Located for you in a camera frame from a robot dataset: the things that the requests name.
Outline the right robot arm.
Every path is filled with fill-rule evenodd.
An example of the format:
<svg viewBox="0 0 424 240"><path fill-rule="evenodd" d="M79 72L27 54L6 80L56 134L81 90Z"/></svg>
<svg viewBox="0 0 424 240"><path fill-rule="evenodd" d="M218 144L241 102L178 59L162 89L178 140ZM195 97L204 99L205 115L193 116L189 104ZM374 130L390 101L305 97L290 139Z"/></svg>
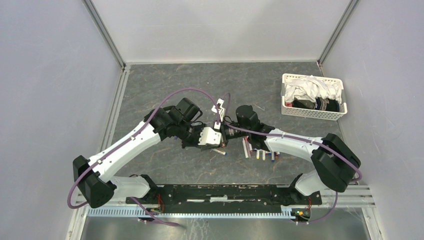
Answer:
<svg viewBox="0 0 424 240"><path fill-rule="evenodd" d="M250 105L236 109L236 121L225 116L224 122L232 136L246 136L254 149L292 155L313 164L312 171L300 174L292 182L288 196L295 204L302 204L324 189L343 193L350 183L362 178L361 161L335 134L308 137L284 132L261 122Z"/></svg>

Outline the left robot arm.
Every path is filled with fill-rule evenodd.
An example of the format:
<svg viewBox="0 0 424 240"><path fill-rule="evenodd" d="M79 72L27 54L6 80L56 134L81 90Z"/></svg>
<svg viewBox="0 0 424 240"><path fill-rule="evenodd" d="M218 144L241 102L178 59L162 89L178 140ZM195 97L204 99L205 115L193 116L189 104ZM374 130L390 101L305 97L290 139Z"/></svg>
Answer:
<svg viewBox="0 0 424 240"><path fill-rule="evenodd" d="M183 143L198 147L205 125L194 126L203 111L184 97L177 105L158 107L127 135L107 149L86 158L77 156L72 161L74 184L69 194L78 189L85 205L99 208L114 198L137 197L145 204L153 203L157 190L142 176L120 177L116 173L148 148L161 141L177 137Z"/></svg>

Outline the pink pen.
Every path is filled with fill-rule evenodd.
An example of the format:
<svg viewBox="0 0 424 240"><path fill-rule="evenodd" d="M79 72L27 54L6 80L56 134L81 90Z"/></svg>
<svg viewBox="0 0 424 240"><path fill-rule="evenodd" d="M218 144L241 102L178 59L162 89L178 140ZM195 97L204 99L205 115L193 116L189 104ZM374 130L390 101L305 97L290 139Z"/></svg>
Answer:
<svg viewBox="0 0 424 240"><path fill-rule="evenodd" d="M249 158L251 158L252 157L252 149L251 149L251 145L250 145L250 143L248 142L248 138L247 137L245 137L245 145L246 145L246 152L247 152L247 155L248 155L248 157Z"/></svg>

